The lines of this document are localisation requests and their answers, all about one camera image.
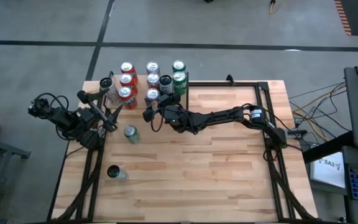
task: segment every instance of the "yellow and black tape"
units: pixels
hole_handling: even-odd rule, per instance
[[[338,10],[339,18],[341,19],[343,29],[347,35],[352,35],[351,27],[349,26],[349,22],[347,21],[345,11],[343,11],[342,3],[339,0],[335,0],[335,6]]]

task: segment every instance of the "can lid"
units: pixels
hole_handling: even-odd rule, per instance
[[[146,69],[149,71],[157,71],[158,70],[158,64],[156,62],[149,62],[146,65]]]
[[[183,69],[185,67],[185,63],[183,63],[181,60],[176,60],[173,62],[173,67],[175,69]]]
[[[132,75],[125,73],[119,77],[119,81],[122,83],[130,83],[132,81]]]
[[[127,97],[129,95],[131,95],[131,88],[125,86],[125,87],[121,87],[121,89],[119,89],[119,95],[121,97]]]
[[[157,89],[149,88],[146,92],[148,99],[157,99],[160,96],[160,92]]]
[[[111,178],[116,178],[119,175],[119,167],[112,165],[107,169],[107,175]]]
[[[169,75],[163,75],[160,78],[161,85],[169,85],[172,82],[172,78]]]
[[[124,129],[124,135],[125,136],[132,136],[133,134],[135,134],[136,128],[133,125],[128,125],[125,127]]]
[[[124,62],[121,64],[121,70],[125,72],[129,72],[134,66],[130,62]]]
[[[173,74],[173,79],[175,81],[183,81],[186,78],[186,74],[184,72],[175,72]]]
[[[111,78],[103,78],[99,84],[101,88],[109,88],[112,85],[112,80]]]
[[[159,78],[160,77],[158,77],[158,75],[156,73],[150,73],[147,75],[147,81],[149,81],[150,83],[158,82]]]

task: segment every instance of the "desk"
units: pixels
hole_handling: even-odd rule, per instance
[[[268,81],[275,114],[293,127],[283,81]],[[85,82],[85,91],[97,91],[98,82]],[[189,87],[189,110],[209,113],[244,103],[256,103],[255,91],[243,86]],[[164,124],[151,131],[142,118],[144,109],[122,110],[118,130],[108,133],[104,147],[96,222],[254,222],[277,221],[272,185],[260,131],[239,123],[211,126],[197,136],[176,133]],[[140,143],[130,144],[123,135],[134,124]],[[295,140],[290,144],[298,145]],[[71,142],[68,152],[79,148]],[[291,190],[317,217],[302,153],[283,150]],[[64,163],[52,218],[61,215],[80,190],[86,150],[78,151]],[[129,174],[127,182],[112,180],[107,168],[117,164]],[[89,195],[84,214],[88,211]],[[285,197],[280,192],[284,213]]]

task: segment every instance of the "black bracket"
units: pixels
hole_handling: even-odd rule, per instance
[[[267,82],[258,82],[258,86],[265,91],[269,91],[269,84]]]
[[[226,81],[230,81],[230,85],[231,85],[231,86],[235,86],[235,85],[236,85],[236,83],[235,83],[233,77],[232,77],[230,74],[227,75]]]

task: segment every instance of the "soda can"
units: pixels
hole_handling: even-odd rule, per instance
[[[146,65],[146,72],[147,74],[150,73],[156,73],[158,75],[161,75],[160,73],[160,66],[156,62],[149,62]]]
[[[160,76],[155,73],[150,73],[147,75],[147,85],[149,88],[156,88],[160,85]]]
[[[121,64],[121,72],[122,74],[128,73],[132,75],[132,79],[135,81],[137,85],[139,83],[139,79],[137,78],[135,66],[130,62],[124,62]]]
[[[172,64],[172,70],[173,72],[185,72],[186,65],[182,60],[176,60]]]
[[[186,93],[187,80],[184,72],[175,72],[173,74],[173,90],[181,95]]]
[[[133,125],[128,125],[124,129],[124,135],[132,144],[137,144],[140,141],[140,135],[137,128]]]
[[[114,86],[114,83],[112,82],[111,78],[104,78],[100,80],[100,90],[103,91],[105,89],[108,89],[108,92],[106,93],[107,99],[110,100],[113,104],[118,104],[121,102],[118,91],[116,86]]]
[[[122,74],[119,77],[119,82],[121,83],[121,86],[128,86],[132,89],[132,91],[134,92],[135,95],[137,95],[137,87],[135,84],[134,79],[132,78],[132,76],[128,73]]]
[[[126,109],[133,110],[137,107],[137,100],[135,94],[128,86],[121,87],[118,91],[119,97],[122,100],[122,104]]]
[[[172,78],[169,75],[163,75],[160,78],[160,91],[161,94],[173,93]]]
[[[160,98],[160,92],[155,88],[150,88],[146,91],[146,105],[152,106],[154,110],[157,109],[158,99]]]
[[[128,173],[117,165],[112,165],[107,169],[107,175],[117,180],[127,180]]]

